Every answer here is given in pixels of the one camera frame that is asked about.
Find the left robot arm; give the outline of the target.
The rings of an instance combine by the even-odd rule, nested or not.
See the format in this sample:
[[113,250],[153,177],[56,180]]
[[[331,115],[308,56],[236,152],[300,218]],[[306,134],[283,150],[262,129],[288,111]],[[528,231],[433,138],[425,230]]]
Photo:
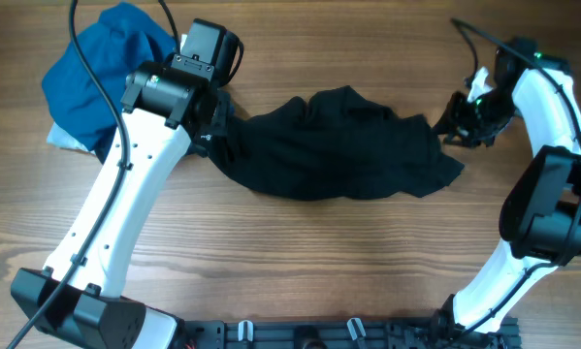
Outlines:
[[125,82],[111,149],[67,235],[11,294],[38,330],[82,348],[179,348],[182,321],[123,296],[134,247],[165,181],[190,148],[226,128],[224,86],[241,40],[195,19],[167,63],[147,61]]

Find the black polo shirt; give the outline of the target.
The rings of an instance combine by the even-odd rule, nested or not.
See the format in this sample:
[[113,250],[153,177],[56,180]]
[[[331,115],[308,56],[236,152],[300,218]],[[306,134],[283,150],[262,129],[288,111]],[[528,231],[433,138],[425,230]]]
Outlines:
[[302,201],[422,198],[464,169],[441,150],[424,115],[399,117],[350,86],[248,119],[230,115],[221,134],[202,131],[194,143],[236,183]]

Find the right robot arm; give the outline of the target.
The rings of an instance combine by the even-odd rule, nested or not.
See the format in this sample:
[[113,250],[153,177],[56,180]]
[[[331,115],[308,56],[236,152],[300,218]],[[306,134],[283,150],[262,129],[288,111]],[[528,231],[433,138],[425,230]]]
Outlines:
[[487,345],[535,283],[581,256],[581,112],[567,61],[515,37],[498,48],[494,85],[488,76],[474,70],[434,132],[448,144],[490,146],[520,116],[533,159],[502,205],[495,251],[432,319],[432,341],[446,346]]

